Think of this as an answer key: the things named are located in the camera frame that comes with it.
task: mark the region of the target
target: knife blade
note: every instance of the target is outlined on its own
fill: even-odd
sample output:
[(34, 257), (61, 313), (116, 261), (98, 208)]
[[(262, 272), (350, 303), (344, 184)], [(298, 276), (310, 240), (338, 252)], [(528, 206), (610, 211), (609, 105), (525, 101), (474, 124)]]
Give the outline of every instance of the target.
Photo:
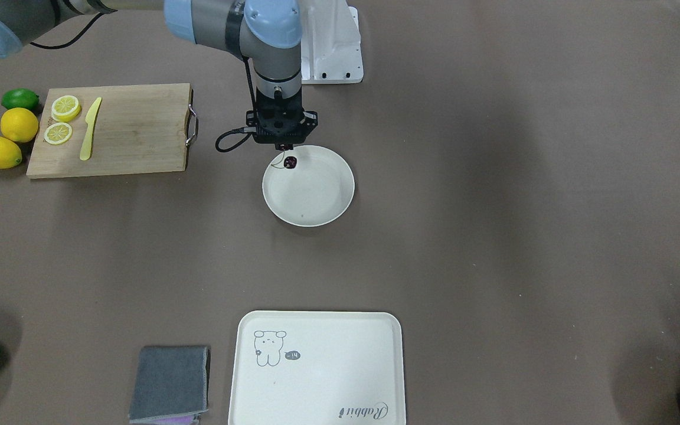
[(86, 136), (83, 137), (83, 145), (80, 147), (81, 161), (87, 161), (91, 157), (91, 151), (94, 147), (94, 127), (96, 126), (96, 114), (99, 113), (99, 105), (101, 104), (102, 98), (97, 97), (89, 108), (89, 112), (86, 114), (86, 124), (89, 126), (86, 129)]

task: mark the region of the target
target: folded towel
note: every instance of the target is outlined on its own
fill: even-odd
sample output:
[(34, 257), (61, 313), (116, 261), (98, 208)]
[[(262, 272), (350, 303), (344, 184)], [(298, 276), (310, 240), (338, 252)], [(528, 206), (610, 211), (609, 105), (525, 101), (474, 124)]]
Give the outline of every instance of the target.
[(130, 423), (187, 420), (206, 411), (208, 347), (143, 347), (138, 355)]

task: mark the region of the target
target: knife handle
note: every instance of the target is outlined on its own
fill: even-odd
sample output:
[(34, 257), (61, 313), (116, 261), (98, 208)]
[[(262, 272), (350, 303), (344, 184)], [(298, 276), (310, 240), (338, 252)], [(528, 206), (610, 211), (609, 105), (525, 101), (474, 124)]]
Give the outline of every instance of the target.
[(94, 126), (86, 129), (86, 136), (83, 138), (83, 145), (80, 147), (80, 160), (87, 161), (91, 157), (91, 150), (94, 147)]

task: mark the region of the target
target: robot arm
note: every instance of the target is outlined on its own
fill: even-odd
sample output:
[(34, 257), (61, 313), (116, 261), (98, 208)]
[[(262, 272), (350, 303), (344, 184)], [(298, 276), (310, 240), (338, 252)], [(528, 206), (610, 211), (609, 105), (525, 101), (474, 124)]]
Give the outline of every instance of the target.
[(316, 113), (302, 107), (297, 0), (0, 0), (0, 57), (71, 17), (122, 9), (163, 10), (175, 35), (252, 59), (256, 98), (243, 132), (257, 143), (289, 150), (316, 127)]

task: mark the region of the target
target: cartoon bear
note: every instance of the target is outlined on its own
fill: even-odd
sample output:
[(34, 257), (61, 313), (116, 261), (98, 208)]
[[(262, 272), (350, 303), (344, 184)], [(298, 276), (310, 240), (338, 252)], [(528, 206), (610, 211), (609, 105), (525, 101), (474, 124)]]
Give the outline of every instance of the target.
[(253, 344), (256, 347), (256, 363), (259, 366), (277, 366), (282, 356), (280, 350), (283, 349), (285, 342), (283, 338), (287, 335), (285, 331), (255, 331), (256, 337)]

